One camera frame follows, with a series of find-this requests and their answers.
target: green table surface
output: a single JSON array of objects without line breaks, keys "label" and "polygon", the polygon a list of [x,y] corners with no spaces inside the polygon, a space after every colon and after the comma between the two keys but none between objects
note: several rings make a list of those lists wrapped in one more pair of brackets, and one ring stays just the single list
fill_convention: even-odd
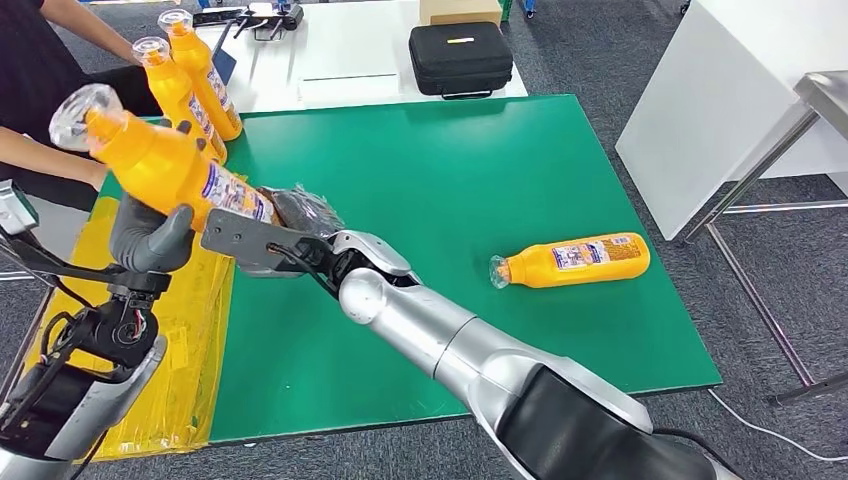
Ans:
[{"label": "green table surface", "polygon": [[[626,281],[495,289],[492,255],[644,228],[574,96],[244,116],[228,144],[253,185],[324,195],[423,282],[629,393],[721,377],[660,258]],[[466,413],[309,278],[236,273],[210,441]]]}]

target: gray robotic hand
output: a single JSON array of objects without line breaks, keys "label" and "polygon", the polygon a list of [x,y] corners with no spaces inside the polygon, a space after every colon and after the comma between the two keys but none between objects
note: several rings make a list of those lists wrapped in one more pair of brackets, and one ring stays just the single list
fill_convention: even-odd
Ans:
[{"label": "gray robotic hand", "polygon": [[172,272],[191,257],[194,211],[179,205],[167,217],[124,194],[109,251],[118,264],[133,272]]}]

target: black zipper case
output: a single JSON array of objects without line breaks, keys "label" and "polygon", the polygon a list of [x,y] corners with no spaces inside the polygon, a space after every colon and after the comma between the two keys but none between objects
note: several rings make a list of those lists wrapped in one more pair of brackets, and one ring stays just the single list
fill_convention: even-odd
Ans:
[{"label": "black zipper case", "polygon": [[415,27],[409,54],[424,95],[488,97],[512,79],[512,51],[491,22]]}]

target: yellow plastic bottle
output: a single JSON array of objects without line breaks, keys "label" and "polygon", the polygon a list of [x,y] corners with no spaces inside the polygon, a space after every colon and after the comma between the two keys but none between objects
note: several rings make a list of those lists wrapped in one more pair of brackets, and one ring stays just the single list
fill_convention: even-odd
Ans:
[{"label": "yellow plastic bottle", "polygon": [[503,288],[521,283],[533,288],[636,278],[651,263],[651,251],[636,233],[614,233],[565,242],[533,245],[504,259],[492,257],[492,283]]},{"label": "yellow plastic bottle", "polygon": [[162,113],[174,127],[182,121],[191,122],[191,135],[200,137],[202,132],[206,139],[208,148],[204,148],[203,155],[223,165],[227,147],[194,94],[188,74],[171,59],[168,42],[159,37],[141,38],[133,44],[133,55],[144,65],[150,92]]},{"label": "yellow plastic bottle", "polygon": [[90,152],[127,193],[154,210],[167,215],[190,205],[196,231],[212,208],[280,224],[270,200],[200,155],[193,138],[124,110],[108,85],[86,85],[68,97],[50,121],[50,138],[59,147]]},{"label": "yellow plastic bottle", "polygon": [[194,32],[192,15],[179,8],[167,10],[159,15],[159,26],[171,41],[171,57],[188,73],[197,99],[221,138],[237,138],[242,131],[241,117],[212,63],[212,51]]}]

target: yellow plastic sheet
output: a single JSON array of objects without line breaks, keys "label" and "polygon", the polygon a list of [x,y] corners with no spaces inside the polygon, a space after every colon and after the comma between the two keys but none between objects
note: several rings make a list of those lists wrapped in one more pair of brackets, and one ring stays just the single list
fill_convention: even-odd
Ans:
[{"label": "yellow plastic sheet", "polygon": [[[117,208],[115,199],[97,201],[74,248],[73,263],[101,268],[112,261],[108,242]],[[208,444],[233,268],[232,259],[203,250],[199,238],[195,239],[191,260],[173,274],[168,291],[153,308],[159,334],[168,339],[165,358],[124,420],[109,430],[95,460],[187,452]],[[109,299],[104,284],[72,278],[64,281],[94,305]],[[40,334],[56,313],[74,314],[79,309],[77,302],[57,291],[41,320]],[[61,330],[58,327],[54,336]],[[35,345],[30,347],[29,366],[38,360]],[[70,363],[97,371],[111,369],[109,362],[85,352],[75,352]]]}]

